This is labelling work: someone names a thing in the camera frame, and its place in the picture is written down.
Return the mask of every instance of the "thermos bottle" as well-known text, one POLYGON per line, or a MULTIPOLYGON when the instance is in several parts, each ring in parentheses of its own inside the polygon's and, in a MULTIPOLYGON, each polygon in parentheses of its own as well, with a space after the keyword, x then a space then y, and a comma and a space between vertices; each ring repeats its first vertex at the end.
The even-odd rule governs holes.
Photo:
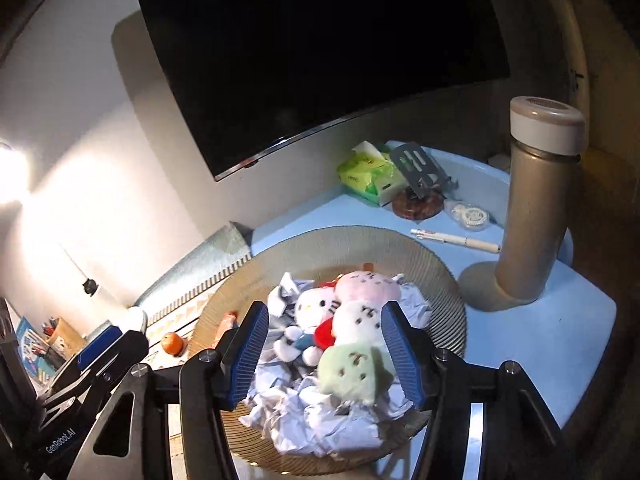
POLYGON ((511 185, 495 279, 515 303, 531 303, 544 290, 585 142, 576 108, 537 97, 511 100, 511 185))

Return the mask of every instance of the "metal screw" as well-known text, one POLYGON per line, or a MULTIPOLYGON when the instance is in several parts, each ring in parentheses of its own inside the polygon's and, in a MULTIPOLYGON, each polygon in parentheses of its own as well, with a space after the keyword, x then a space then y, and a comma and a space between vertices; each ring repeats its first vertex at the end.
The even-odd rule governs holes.
POLYGON ((517 374, 520 373, 522 367, 516 361, 507 361, 504 364, 504 369, 508 374, 517 374))
POLYGON ((217 352, 213 348, 204 349, 198 355, 198 359, 200 359, 203 363, 210 363, 215 359, 217 352))
POLYGON ((149 372, 149 365, 144 363, 138 363, 131 367, 131 375, 134 377, 142 377, 149 372))
POLYGON ((436 359, 438 361, 442 361, 443 363, 447 362, 447 355, 448 350, 446 348, 437 348, 436 349, 436 359))

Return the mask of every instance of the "pink plush toy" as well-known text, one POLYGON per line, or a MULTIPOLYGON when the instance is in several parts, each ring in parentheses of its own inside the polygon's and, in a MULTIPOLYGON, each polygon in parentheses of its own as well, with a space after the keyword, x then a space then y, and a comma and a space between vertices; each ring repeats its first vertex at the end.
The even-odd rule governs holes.
POLYGON ((341 303, 354 300, 368 300, 375 308, 382 308, 387 301, 400 299, 398 277, 391 279, 383 274, 368 270, 356 270, 345 274, 335 285, 335 295, 341 303))

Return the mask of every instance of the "hello kitty plush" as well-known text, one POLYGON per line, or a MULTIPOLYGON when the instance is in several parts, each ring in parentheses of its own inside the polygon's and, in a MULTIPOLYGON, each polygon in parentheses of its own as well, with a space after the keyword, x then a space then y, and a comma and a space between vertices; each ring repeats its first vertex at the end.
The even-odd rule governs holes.
POLYGON ((317 366, 322 350, 316 346, 316 328, 335 313, 340 302, 331 287, 312 288, 298 297, 295 304, 296 324, 284 331, 284 337, 273 344, 278 359, 290 363, 299 355, 307 366, 317 366))
POLYGON ((345 274, 335 285, 335 295, 341 303, 354 300, 368 300, 378 310, 387 301, 400 299, 400 285, 404 276, 398 274, 388 278, 384 274, 368 270, 356 270, 345 274))

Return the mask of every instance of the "plush toy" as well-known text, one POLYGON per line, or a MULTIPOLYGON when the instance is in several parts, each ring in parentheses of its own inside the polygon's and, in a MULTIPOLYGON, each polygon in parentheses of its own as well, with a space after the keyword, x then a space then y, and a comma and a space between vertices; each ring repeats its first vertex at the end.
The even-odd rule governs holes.
POLYGON ((316 346, 321 348, 322 350, 326 350, 329 346, 333 346, 335 344, 335 337, 333 334, 334 329, 334 318, 330 317, 329 319, 325 319, 316 331, 314 332, 314 342, 316 346))
POLYGON ((341 303, 354 300, 369 300, 381 309, 387 301, 400 299, 398 281, 402 274, 391 279, 383 274, 368 270, 356 270, 345 274, 335 285, 335 295, 341 303))
POLYGON ((370 406, 396 374, 380 311, 387 301, 400 299, 400 286, 381 274, 357 271, 341 277, 335 291, 344 302, 332 319, 335 343, 322 354, 318 384, 323 393, 370 406))
POLYGON ((394 375, 391 357, 380 348, 363 343, 332 346, 318 364, 322 393, 366 406, 373 405, 378 395, 389 389, 394 375))
POLYGON ((380 309, 370 300, 343 303, 333 320, 335 345, 362 343, 385 348, 380 328, 380 309))
POLYGON ((339 306, 331 287, 302 292, 294 306, 296 324, 287 327, 284 337, 273 344, 278 359, 290 363, 302 355, 305 365, 317 366, 322 350, 315 344, 314 332, 323 321, 334 315, 339 306))

